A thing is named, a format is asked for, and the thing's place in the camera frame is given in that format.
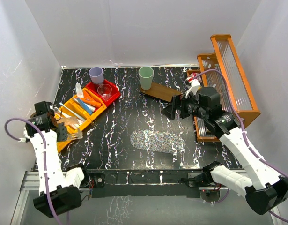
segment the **oval speckled mat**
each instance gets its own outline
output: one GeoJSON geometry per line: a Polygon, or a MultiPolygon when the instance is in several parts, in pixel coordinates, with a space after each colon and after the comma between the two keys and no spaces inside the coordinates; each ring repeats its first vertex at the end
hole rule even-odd
{"type": "Polygon", "coordinates": [[[176,153],[184,150],[184,140],[176,134],[153,130],[136,130],[130,135],[133,147],[141,150],[176,153]]]}

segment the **marble tabletop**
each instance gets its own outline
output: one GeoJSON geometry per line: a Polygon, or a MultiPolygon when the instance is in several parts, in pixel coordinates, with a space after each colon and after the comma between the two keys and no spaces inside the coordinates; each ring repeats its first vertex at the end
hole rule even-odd
{"type": "MultiPolygon", "coordinates": [[[[184,90],[189,67],[155,67],[153,82],[184,90]]],[[[197,142],[193,117],[168,120],[160,111],[166,102],[139,90],[139,68],[106,68],[104,78],[115,84],[121,97],[111,104],[59,154],[62,169],[83,163],[89,170],[200,169],[214,160],[231,169],[241,168],[220,142],[197,142]]],[[[90,82],[89,69],[64,69],[55,104],[65,103],[75,84],[90,82]]]]}

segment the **green cup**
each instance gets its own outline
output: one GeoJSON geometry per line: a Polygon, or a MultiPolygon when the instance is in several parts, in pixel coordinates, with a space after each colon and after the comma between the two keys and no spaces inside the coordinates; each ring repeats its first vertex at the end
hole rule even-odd
{"type": "Polygon", "coordinates": [[[139,70],[140,86],[144,90],[148,90],[151,88],[153,75],[154,75],[154,70],[150,67],[142,67],[139,70]]]}

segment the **white wall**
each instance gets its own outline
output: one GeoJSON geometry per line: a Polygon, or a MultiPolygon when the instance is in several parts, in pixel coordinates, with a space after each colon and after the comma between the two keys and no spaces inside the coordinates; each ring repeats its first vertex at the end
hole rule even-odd
{"type": "MultiPolygon", "coordinates": [[[[237,51],[261,111],[248,137],[288,173],[288,0],[262,1],[237,51]]],[[[288,219],[288,199],[278,208],[288,219]]]]}
{"type": "MultiPolygon", "coordinates": [[[[9,224],[24,172],[35,154],[31,144],[21,144],[4,132],[12,117],[28,118],[33,104],[53,100],[60,65],[24,0],[0,0],[0,225],[9,224]]],[[[22,137],[24,124],[9,124],[22,137]]]]}
{"type": "Polygon", "coordinates": [[[60,65],[197,63],[210,36],[238,43],[260,0],[25,0],[60,65]]]}

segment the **orange tray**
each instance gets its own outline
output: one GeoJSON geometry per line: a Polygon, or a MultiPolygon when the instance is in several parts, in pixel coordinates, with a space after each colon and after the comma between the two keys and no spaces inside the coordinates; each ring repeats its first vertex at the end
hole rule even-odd
{"type": "MultiPolygon", "coordinates": [[[[97,95],[89,91],[87,88],[83,88],[82,90],[86,91],[95,101],[100,102],[101,106],[99,108],[96,108],[96,110],[94,111],[92,115],[89,115],[79,104],[77,104],[73,100],[73,98],[76,98],[77,95],[74,95],[64,104],[66,107],[76,112],[78,115],[80,115],[81,117],[85,119],[85,121],[79,126],[79,129],[81,131],[83,131],[89,124],[91,124],[91,122],[94,121],[97,118],[97,116],[99,116],[107,108],[105,103],[102,101],[102,99],[99,98],[97,95]]],[[[68,114],[69,116],[75,116],[73,113],[71,113],[69,110],[67,110],[63,106],[61,106],[59,109],[62,109],[63,112],[68,114]]],[[[77,129],[73,129],[70,126],[66,126],[66,128],[69,134],[77,133],[77,129]]],[[[70,142],[71,140],[64,141],[64,142],[57,142],[58,152],[61,152],[70,142]]]]}

